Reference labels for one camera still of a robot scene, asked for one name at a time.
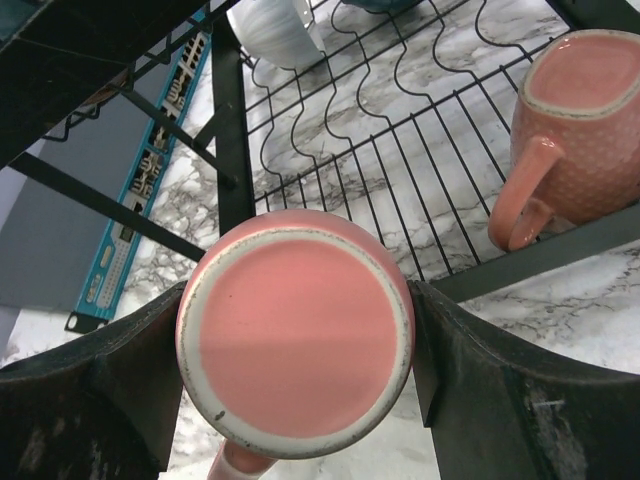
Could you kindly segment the black wire dish rack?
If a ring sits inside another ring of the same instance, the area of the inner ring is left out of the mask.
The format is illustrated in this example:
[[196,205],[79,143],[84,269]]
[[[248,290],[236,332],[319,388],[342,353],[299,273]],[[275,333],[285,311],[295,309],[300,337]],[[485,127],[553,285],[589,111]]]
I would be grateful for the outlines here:
[[266,63],[246,64],[257,207],[343,214],[457,301],[571,263],[591,280],[637,273],[637,208],[515,254],[487,238],[517,85],[567,32],[568,7],[426,1],[358,31],[351,7],[320,2],[340,44],[318,67],[273,85]]

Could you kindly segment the white bowl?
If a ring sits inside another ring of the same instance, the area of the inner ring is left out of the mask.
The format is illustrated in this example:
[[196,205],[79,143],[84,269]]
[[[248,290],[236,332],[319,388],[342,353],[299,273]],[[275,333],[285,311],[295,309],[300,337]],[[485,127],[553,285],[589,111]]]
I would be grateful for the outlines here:
[[324,58],[324,42],[306,0],[243,0],[227,11],[247,53],[283,69],[300,69]]

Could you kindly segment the printed salmon coffee mug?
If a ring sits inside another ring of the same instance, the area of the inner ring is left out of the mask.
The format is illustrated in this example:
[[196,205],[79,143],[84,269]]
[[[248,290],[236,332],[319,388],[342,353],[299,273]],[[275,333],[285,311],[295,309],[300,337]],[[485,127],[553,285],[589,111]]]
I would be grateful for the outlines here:
[[587,29],[554,40],[518,91],[511,170],[488,223],[503,251],[558,220],[582,225],[639,198],[639,37]]

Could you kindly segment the plain pink mug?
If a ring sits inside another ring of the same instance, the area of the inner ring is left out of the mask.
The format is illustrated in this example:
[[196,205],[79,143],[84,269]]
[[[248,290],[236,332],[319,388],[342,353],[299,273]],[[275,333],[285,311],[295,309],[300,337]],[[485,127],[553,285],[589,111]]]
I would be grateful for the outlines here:
[[268,212],[198,262],[178,310],[186,391],[223,437],[212,479],[257,479],[369,434],[403,390],[415,345],[407,281],[340,216]]

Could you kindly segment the dark bowl beige inside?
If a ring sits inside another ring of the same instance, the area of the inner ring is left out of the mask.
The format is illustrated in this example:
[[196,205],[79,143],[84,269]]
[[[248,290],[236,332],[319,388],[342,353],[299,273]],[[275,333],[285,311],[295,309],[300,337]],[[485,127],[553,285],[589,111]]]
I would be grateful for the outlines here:
[[418,0],[343,0],[343,4],[372,13],[394,13],[418,3]]

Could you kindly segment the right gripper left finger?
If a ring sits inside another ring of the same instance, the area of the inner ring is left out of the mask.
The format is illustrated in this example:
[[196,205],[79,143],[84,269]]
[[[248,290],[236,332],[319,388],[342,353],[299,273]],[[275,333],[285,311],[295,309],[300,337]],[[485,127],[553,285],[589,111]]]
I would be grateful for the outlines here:
[[183,390],[180,282],[134,313],[1,370],[4,479],[156,479]]

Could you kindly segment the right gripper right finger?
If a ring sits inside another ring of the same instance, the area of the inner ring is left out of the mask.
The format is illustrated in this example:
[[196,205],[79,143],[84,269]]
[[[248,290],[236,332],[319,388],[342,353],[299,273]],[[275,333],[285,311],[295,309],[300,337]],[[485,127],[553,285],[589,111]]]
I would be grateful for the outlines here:
[[577,361],[409,285],[414,376],[444,479],[635,479],[639,378]]

